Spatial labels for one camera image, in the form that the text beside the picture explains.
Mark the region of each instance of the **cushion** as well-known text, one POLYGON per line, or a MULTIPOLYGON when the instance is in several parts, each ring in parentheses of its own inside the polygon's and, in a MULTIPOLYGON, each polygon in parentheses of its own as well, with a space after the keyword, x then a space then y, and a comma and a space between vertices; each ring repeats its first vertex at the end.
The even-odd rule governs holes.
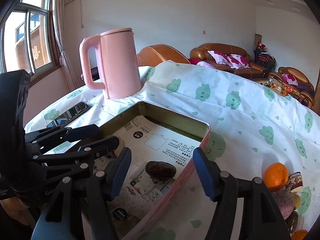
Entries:
POLYGON ((301 92, 301 91, 305 91, 307 92, 309 95, 311 95, 312 97, 315 97, 315 92, 312 90, 312 88, 308 85, 306 85, 305 83, 299 83, 297 89, 301 92))
POLYGON ((197 65, 201 60, 195 58, 188 58, 191 65, 197 65))
POLYGON ((238 60, 244 68, 250 68, 246 57, 238 54, 231 54, 230 56, 238 60))
POLYGON ((243 68, 243 69, 233 69, 237 76, 251 79, 251 78, 263 78, 264 72, 255 68, 243 68))
POLYGON ((298 81, 294 77, 294 75, 291 74, 282 74, 282 80, 287 82, 289 85, 295 85, 298 86, 298 81))
POLYGON ((243 69, 244 68, 243 65, 241 65, 241 63, 237 59, 235 59, 234 57, 227 56, 227 59, 230 62, 231 68, 235 68, 235 69, 243 69))
POLYGON ((217 64, 231 66, 226 55, 215 50, 208 50, 208 53, 214 58, 217 64))
POLYGON ((202 67, 207 67, 207 68, 213 68, 216 69, 214 66, 212 66, 211 64, 205 62, 205 61, 200 61, 197 63, 198 66, 202 66, 202 67))
POLYGON ((205 43, 200 45, 199 47, 206 48, 207 50, 215 50, 219 51, 225 55, 230 55, 230 54, 238 54, 238 55, 243 55, 246 56, 247 52, 237 46, 233 45, 228 45, 228 44, 222 44, 222 43, 205 43))

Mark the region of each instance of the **hand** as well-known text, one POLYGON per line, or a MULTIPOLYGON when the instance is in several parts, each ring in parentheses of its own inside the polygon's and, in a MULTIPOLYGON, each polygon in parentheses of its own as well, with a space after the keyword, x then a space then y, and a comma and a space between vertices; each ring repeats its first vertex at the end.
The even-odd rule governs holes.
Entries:
POLYGON ((28 207, 22 203, 18 197, 12 197, 5 200, 0 200, 0 203, 4 211, 8 214, 9 217, 19 221, 23 225, 29 226, 29 223, 24 218, 22 210, 27 209, 28 207))

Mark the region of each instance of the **white wall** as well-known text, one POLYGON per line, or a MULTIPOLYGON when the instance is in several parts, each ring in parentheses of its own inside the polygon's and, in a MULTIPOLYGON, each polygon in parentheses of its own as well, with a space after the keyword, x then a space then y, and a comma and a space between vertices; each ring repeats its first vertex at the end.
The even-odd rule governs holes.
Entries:
POLYGON ((240 46, 252 54, 255 7, 247 0, 82 0, 65 6, 66 48, 78 85, 82 73, 79 44, 85 37, 121 27, 133 29, 136 50, 165 43, 189 57, 206 42, 240 46))
POLYGON ((276 58, 277 68, 290 66, 303 72, 316 88, 320 67, 320 25, 297 14, 256 7, 257 33, 276 58))
POLYGON ((23 113, 23 127, 47 106, 68 93, 61 68, 47 75, 29 89, 23 113))

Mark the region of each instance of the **brown leather sofa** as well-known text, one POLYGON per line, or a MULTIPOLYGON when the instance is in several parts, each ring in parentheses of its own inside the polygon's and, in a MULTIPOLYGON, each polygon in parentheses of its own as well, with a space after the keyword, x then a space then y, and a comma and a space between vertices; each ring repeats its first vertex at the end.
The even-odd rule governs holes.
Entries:
POLYGON ((264 78, 268 75, 268 71, 263 66, 255 64, 251 61, 251 56, 242 48, 227 45, 222 43, 205 43, 200 45, 197 48, 194 48, 190 52, 190 58, 203 60, 211 65, 213 65, 216 69, 226 71, 226 68, 231 69, 229 66, 217 64, 214 58, 208 53, 208 50, 216 50, 220 53, 230 55, 230 54, 238 54, 246 57, 250 68, 243 69, 232 69, 235 75, 252 79, 252 78, 264 78))
MULTIPOLYGON (((172 60, 176 63, 190 64, 188 59, 181 52, 165 44, 145 47, 137 54, 138 66, 156 67, 166 60, 172 60)), ((220 70, 234 74, 234 70, 228 66, 221 68, 220 70)))
POLYGON ((269 72, 268 77, 274 78, 279 82, 283 82, 282 74, 291 74, 297 79, 299 86, 292 87, 300 93, 298 101, 306 107, 312 109, 314 105, 315 89, 305 74, 293 67, 280 67, 278 68, 278 72, 269 72))

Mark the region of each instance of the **blue gripper pad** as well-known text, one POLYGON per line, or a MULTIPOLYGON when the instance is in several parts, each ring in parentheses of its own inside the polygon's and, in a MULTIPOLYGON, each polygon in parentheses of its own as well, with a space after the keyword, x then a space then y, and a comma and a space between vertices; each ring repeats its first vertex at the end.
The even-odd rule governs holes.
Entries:
POLYGON ((211 201, 214 201, 216 198, 214 185, 218 182, 219 178, 210 165, 211 162, 207 159, 200 147, 193 150, 192 158, 205 195, 209 197, 211 201))
POLYGON ((115 163, 113 163, 113 177, 112 177, 112 189, 110 192, 110 199, 113 200, 116 196, 119 195, 121 187, 123 185, 125 176, 127 175, 127 172, 129 170, 131 164, 131 150, 128 147, 124 147, 121 151, 118 158, 115 160, 115 163))

